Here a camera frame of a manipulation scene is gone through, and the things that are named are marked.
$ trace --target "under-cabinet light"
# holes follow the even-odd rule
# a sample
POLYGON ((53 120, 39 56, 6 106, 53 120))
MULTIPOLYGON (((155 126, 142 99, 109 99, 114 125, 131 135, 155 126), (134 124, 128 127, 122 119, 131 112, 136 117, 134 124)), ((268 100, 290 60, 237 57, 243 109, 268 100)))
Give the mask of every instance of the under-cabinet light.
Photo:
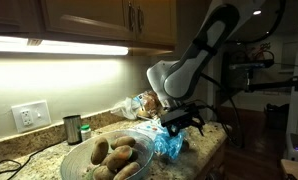
POLYGON ((27 52, 53 54, 126 55, 128 48, 120 46, 72 43, 42 40, 39 45, 30 46, 26 38, 0 36, 0 52, 27 52))

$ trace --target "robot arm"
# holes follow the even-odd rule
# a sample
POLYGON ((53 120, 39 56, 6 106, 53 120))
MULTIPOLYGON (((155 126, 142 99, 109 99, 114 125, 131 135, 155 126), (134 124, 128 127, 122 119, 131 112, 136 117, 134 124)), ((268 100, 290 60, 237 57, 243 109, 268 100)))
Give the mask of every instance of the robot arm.
POLYGON ((198 83, 201 71, 221 45, 244 24, 264 0, 213 0, 206 19, 195 39, 179 61, 160 61, 147 71, 153 90, 162 106, 169 113, 161 117, 170 135, 177 135, 179 129, 204 124, 195 105, 184 107, 182 101, 190 98, 198 83))

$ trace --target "cabinet door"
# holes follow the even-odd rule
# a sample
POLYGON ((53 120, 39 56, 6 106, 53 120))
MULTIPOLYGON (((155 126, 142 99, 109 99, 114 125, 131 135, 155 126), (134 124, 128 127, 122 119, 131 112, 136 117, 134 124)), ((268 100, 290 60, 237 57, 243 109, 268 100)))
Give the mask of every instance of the cabinet door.
POLYGON ((175 0, 136 0, 137 39, 141 42, 174 45, 175 0))
POLYGON ((37 31, 32 9, 30 0, 0 0, 0 34, 37 31))
POLYGON ((128 17, 132 9, 124 0, 43 0, 47 30, 130 40, 128 17))

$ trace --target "upper cabinet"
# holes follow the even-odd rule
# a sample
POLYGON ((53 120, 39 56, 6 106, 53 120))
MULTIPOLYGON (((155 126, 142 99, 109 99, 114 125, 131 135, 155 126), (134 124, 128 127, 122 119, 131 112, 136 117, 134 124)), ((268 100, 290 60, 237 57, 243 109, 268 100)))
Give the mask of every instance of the upper cabinet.
POLYGON ((30 0, 0 0, 0 35, 37 32, 30 0))
POLYGON ((137 39, 154 44, 175 44, 175 0, 135 0, 137 39))
POLYGON ((0 35, 173 50, 175 0, 0 0, 0 35))
POLYGON ((115 40, 134 37, 127 23, 132 9, 123 0, 43 0, 47 30, 115 40))
POLYGON ((175 0, 43 0, 42 11, 49 31, 137 45, 176 41, 175 0))

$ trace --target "glass bowl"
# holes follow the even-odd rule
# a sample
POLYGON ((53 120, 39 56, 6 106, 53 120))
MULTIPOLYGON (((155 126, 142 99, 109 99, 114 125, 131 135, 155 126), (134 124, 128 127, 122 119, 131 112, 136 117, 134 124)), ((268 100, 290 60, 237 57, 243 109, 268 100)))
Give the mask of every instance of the glass bowl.
POLYGON ((136 144, 133 148, 139 151, 139 157, 136 162, 138 162, 141 166, 141 169, 134 175, 130 176, 128 180, 138 180, 144 177, 148 173, 149 166, 152 161, 154 154, 154 142, 148 136, 137 131, 119 130, 94 136, 72 149, 68 155, 64 157, 61 163, 61 178, 64 180, 91 180, 93 170, 99 166, 93 165, 90 161, 95 139, 97 137, 106 138, 109 143, 108 153, 111 153, 113 150, 110 148, 110 143, 123 136, 131 136, 135 138, 136 144))

